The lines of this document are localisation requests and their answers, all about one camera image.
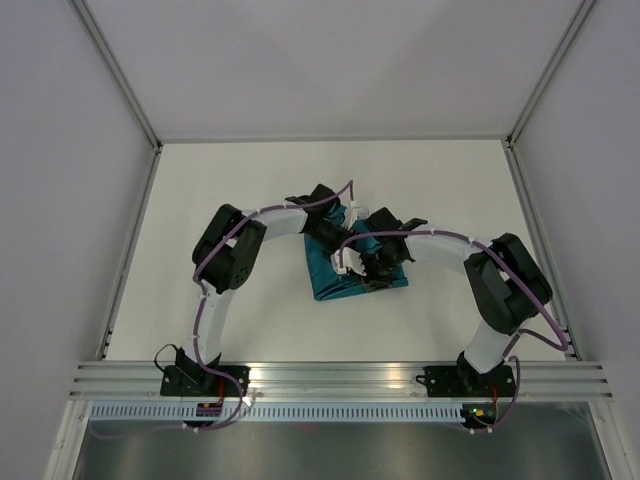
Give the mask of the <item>teal cloth napkin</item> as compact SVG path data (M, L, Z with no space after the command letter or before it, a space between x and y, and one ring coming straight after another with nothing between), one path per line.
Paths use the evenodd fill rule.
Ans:
M343 276L337 275L330 261L330 257L335 251L343 250L345 247L357 251L362 258L362 253L373 244L370 238L381 233L367 232L364 221L358 221L354 224L352 229L355 234L346 239L339 248L323 248L318 242L304 234L306 263L315 300L328 301L367 294L362 285L364 277L353 273Z

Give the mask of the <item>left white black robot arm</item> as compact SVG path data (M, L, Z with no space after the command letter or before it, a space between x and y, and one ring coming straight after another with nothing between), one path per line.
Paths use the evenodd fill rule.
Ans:
M338 191L319 184L309 195L265 207L219 207L192 252L199 304L188 341L174 349L174 363L163 370L164 386L175 385L193 396L209 395L226 382L242 386L238 377L219 367L222 328L235 292L248 280L269 240L297 234L315 234L323 241L348 238L348 230L329 221L342 195L355 199L351 180Z

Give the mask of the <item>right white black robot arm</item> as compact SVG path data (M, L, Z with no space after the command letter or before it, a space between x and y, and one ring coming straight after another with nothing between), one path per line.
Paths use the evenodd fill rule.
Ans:
M406 223L382 208L366 219L379 247L363 256L366 275L380 279L406 261L425 261L464 275L481 321L456 360L459 388L478 395L493 381L520 327L553 298L552 288L521 239L505 233L488 242L414 218Z

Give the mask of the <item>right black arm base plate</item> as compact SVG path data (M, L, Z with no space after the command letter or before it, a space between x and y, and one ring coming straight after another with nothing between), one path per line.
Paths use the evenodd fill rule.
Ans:
M456 365L427 365L415 381L426 389L429 398L505 398L512 397L516 387L514 371L508 365L483 375Z

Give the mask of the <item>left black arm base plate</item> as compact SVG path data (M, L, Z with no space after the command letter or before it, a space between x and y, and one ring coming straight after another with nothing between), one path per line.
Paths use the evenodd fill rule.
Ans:
M160 395L163 397L237 398L239 389L231 377L235 378L242 387L242 393L247 391L250 373L247 366L218 365L217 369L227 377L214 375L200 368L194 372L185 373L178 366L170 365L164 369Z

